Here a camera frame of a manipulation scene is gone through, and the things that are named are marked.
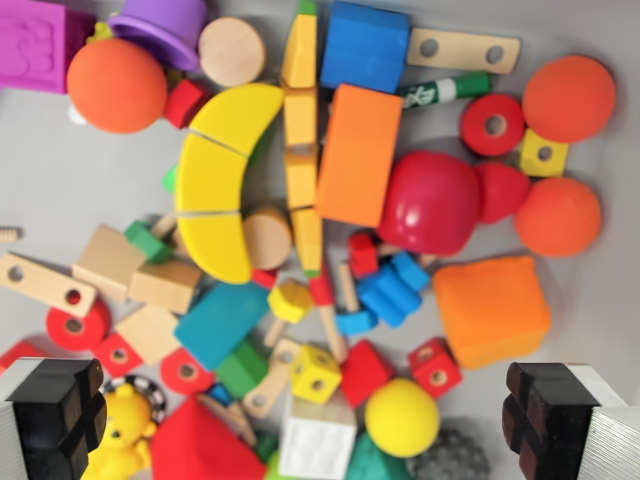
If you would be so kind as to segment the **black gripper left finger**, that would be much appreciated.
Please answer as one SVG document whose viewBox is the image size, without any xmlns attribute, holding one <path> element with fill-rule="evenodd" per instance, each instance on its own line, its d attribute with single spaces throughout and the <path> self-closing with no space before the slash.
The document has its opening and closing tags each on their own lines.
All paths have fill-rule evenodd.
<svg viewBox="0 0 640 480">
<path fill-rule="evenodd" d="M 79 479 L 106 426 L 97 359 L 23 357 L 1 374 L 1 477 Z"/>
</svg>

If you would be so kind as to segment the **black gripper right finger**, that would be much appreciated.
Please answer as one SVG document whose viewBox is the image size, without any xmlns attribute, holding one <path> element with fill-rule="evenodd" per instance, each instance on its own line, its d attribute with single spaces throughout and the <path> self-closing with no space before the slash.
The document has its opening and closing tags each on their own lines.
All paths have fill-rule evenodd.
<svg viewBox="0 0 640 480">
<path fill-rule="evenodd" d="M 517 363 L 502 428 L 527 479 L 637 479 L 639 408 L 588 364 Z"/>
</svg>

